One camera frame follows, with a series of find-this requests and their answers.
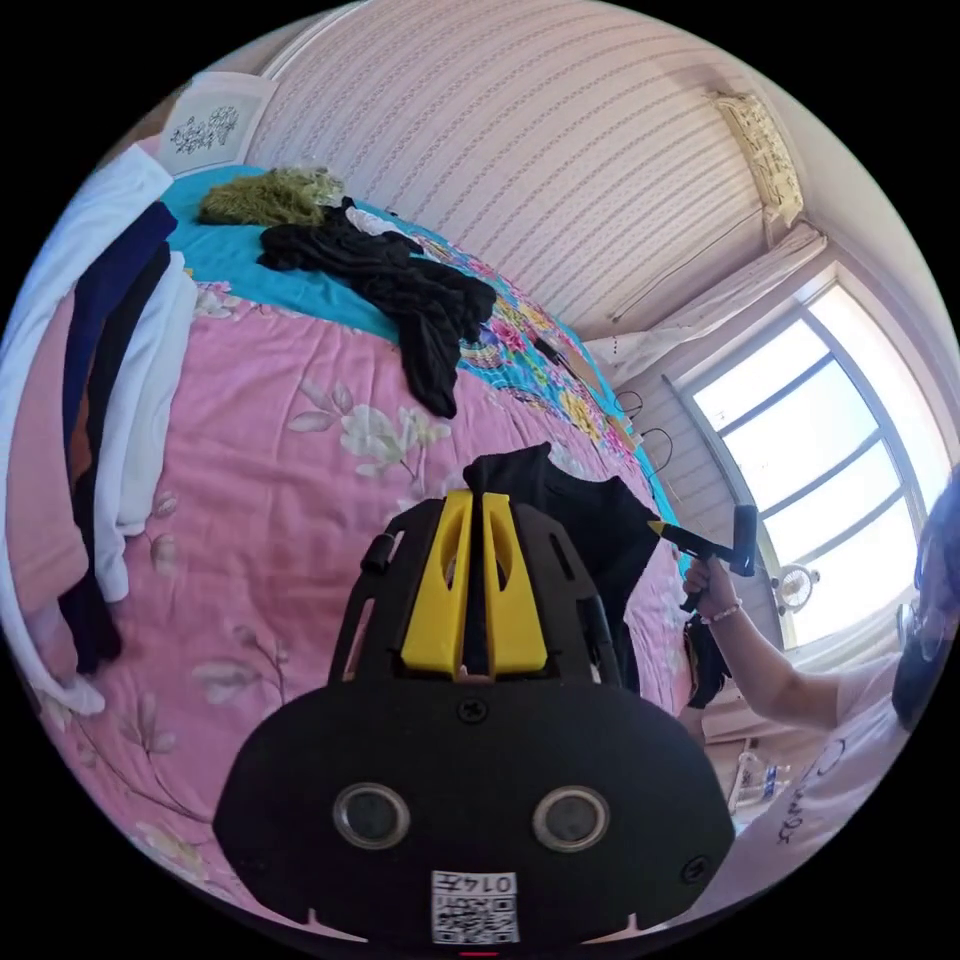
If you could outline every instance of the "cable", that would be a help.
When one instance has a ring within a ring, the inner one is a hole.
[[[631,407],[629,410],[625,410],[623,404],[620,402],[620,398],[626,396],[628,393],[632,393],[637,398],[637,405]],[[614,397],[614,401],[625,417],[632,417],[635,413],[639,413],[643,409],[643,397],[641,397],[636,390],[623,390]]]
[[[670,458],[673,456],[673,437],[671,437],[670,434],[663,429],[663,427],[651,427],[649,430],[644,430],[643,433],[640,434],[640,439],[642,440],[648,433],[662,433],[667,438],[667,443],[670,444],[670,450],[667,452],[667,459],[664,460],[663,463],[661,463],[660,466],[653,471],[653,475],[656,476],[670,462]]]

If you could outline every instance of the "handheld tool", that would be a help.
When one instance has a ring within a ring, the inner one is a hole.
[[[752,577],[757,556],[757,508],[752,504],[738,504],[733,508],[733,546],[724,547],[705,537],[697,536],[683,527],[664,523],[662,520],[648,520],[648,524],[658,537],[668,540],[687,556],[706,562],[711,557],[725,561],[730,570],[741,577]],[[697,609],[702,594],[690,594],[680,608],[685,613]]]
[[[253,731],[220,797],[214,833],[250,893],[419,956],[688,909],[733,842],[726,800],[683,726],[620,686],[563,527],[456,491],[395,517],[361,571],[327,686]],[[477,583],[483,682],[460,670]]]

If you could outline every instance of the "qr code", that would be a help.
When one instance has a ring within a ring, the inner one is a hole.
[[[433,942],[518,943],[512,873],[433,874]]]

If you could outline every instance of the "window frame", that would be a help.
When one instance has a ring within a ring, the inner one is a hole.
[[[721,474],[727,482],[730,493],[737,503],[756,505],[753,494],[751,493],[739,466],[734,460],[733,454],[724,442],[723,437],[733,432],[733,430],[737,429],[738,427],[743,426],[745,423],[750,422],[750,420],[754,419],[760,413],[764,412],[764,410],[769,409],[786,396],[789,396],[790,393],[802,386],[807,380],[809,380],[820,370],[824,369],[829,363],[833,361],[837,363],[840,369],[848,377],[851,384],[866,405],[871,416],[877,423],[877,429],[874,430],[870,436],[867,437],[857,447],[855,451],[844,457],[838,464],[834,465],[829,470],[824,471],[817,478],[804,485],[799,490],[794,491],[794,493],[788,497],[785,497],[778,503],[775,503],[760,512],[760,523],[757,527],[757,549],[760,553],[760,559],[768,571],[779,571],[782,563],[784,562],[802,563],[805,566],[814,563],[818,557],[845,543],[851,537],[856,536],[856,534],[858,534],[870,523],[894,506],[894,504],[896,504],[901,497],[906,504],[910,521],[913,526],[914,536],[917,538],[917,540],[920,538],[920,532],[923,529],[923,525],[927,518],[926,508],[924,506],[916,473],[913,469],[913,464],[910,461],[910,457],[908,456],[906,448],[903,445],[903,441],[900,439],[900,434],[897,431],[892,418],[887,413],[887,410],[880,401],[876,391],[870,385],[869,381],[866,379],[854,359],[837,341],[833,334],[831,334],[831,332],[809,310],[810,303],[827,293],[834,286],[841,286],[846,293],[852,296],[846,287],[843,287],[843,285],[840,284],[837,279],[833,279],[829,283],[820,286],[816,292],[812,293],[802,302],[791,305],[789,309],[785,310],[776,319],[765,325],[761,330],[757,331],[752,336],[747,337],[742,343],[739,343],[733,350],[726,353],[716,363],[710,364],[706,368],[701,367],[698,372],[693,373],[688,377],[681,378],[677,383],[673,383],[666,375],[663,376],[664,381],[671,388],[674,395],[677,397],[677,400],[683,407],[685,413],[693,421],[693,424],[700,434],[703,442],[710,450],[710,453],[716,461]],[[695,395],[705,387],[714,383],[726,373],[729,373],[731,370],[735,369],[744,360],[752,356],[772,340],[776,339],[797,320],[802,320],[804,323],[806,323],[811,331],[820,338],[826,347],[826,354],[819,360],[815,361],[803,373],[799,374],[784,387],[777,390],[774,394],[772,394],[771,397],[755,404],[745,413],[739,415],[730,423],[725,424],[719,430],[714,428],[714,426],[707,419],[706,414],[700,409],[700,406],[694,399]],[[864,454],[870,447],[874,446],[878,442],[884,445],[893,469],[897,475],[899,481],[897,489],[888,497],[886,497],[881,504],[871,509],[862,518],[845,528],[843,531],[841,531],[841,533],[819,544],[804,556],[790,561],[781,561],[781,559],[777,556],[773,542],[767,533],[764,520],[819,489],[824,483],[827,483],[829,480],[835,477],[838,473],[840,473],[841,470],[849,466],[854,460],[856,460],[859,456]],[[780,629],[783,639],[783,648],[785,650],[794,649],[799,646],[797,644],[796,630],[793,625],[792,614],[789,612],[780,618]]]

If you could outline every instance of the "floral bedspread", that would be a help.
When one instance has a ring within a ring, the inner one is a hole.
[[[46,701],[42,720],[132,843],[254,913],[285,922],[219,850],[220,791],[261,720],[326,683],[360,560],[388,519],[462,486],[476,457],[545,440],[567,472],[617,474],[652,503],[637,461],[562,400],[545,415],[473,376],[456,400],[455,420],[435,420],[385,339],[203,286],[154,512],[127,543],[124,652],[94,681],[106,710]],[[674,714],[690,691],[681,597],[661,543],[625,620],[642,695]]]

